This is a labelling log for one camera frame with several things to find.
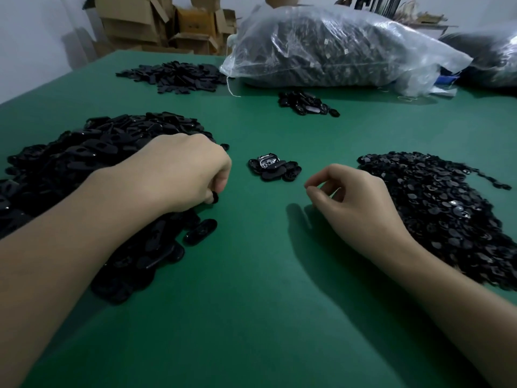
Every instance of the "plastic bag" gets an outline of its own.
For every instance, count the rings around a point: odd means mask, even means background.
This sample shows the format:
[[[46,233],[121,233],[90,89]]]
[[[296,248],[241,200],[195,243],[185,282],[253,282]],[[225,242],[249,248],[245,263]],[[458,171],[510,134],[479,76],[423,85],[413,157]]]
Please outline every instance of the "plastic bag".
[[[474,58],[463,81],[483,87],[517,87],[517,20],[446,34],[440,40]]]
[[[428,94],[439,66],[472,58],[383,16],[347,6],[260,8],[245,20],[220,70],[262,87],[384,86]]]

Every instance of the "hand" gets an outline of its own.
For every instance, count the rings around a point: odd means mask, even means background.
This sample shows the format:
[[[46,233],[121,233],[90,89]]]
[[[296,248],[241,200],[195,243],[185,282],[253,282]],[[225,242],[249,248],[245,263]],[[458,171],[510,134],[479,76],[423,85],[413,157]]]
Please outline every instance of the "hand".
[[[310,177],[305,188],[335,232],[375,263],[390,252],[397,254],[401,247],[418,247],[379,177],[331,164]]]
[[[232,161],[206,136],[161,135],[125,161],[95,171],[86,181],[104,190],[140,201],[157,215],[182,212],[202,202],[212,203],[228,181]]]

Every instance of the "green table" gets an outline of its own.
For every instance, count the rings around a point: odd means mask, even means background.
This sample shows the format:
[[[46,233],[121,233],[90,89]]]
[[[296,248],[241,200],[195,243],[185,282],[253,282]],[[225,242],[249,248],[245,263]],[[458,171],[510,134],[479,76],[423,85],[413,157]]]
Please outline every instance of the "green table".
[[[164,110],[196,117],[234,167],[219,204],[202,212],[217,231],[120,306],[89,291],[24,388],[30,387],[479,387],[472,365],[396,284],[351,251],[308,207],[302,187],[332,162],[421,151],[466,162],[517,185],[514,98],[460,90],[403,102],[375,89],[311,90],[341,112],[300,117],[277,91],[231,81],[216,93],[158,95],[115,72],[213,57],[118,51],[0,106],[0,157],[46,143],[92,116]],[[303,167],[292,183],[247,168],[274,152]],[[469,182],[517,237],[515,191]],[[517,303],[517,294],[494,289]]]

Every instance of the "forearm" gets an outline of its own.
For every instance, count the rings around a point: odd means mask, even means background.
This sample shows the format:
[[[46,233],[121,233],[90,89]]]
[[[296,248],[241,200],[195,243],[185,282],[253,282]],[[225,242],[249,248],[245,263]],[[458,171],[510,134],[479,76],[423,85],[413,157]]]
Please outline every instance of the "forearm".
[[[416,245],[378,264],[494,388],[517,381],[517,308]]]
[[[0,385],[21,383],[94,275],[154,219],[89,180],[0,241]]]

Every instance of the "transparent plastic bag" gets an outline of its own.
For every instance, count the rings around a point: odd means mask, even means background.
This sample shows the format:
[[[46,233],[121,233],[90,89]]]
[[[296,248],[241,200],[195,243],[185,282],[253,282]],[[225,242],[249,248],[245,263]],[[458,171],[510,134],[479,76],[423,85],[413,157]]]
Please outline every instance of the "transparent plastic bag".
[[[440,38],[474,58],[463,81],[483,87],[517,87],[517,20]]]
[[[347,6],[260,8],[245,20],[220,70],[262,87],[384,86],[426,95],[440,66],[472,58],[383,16]]]

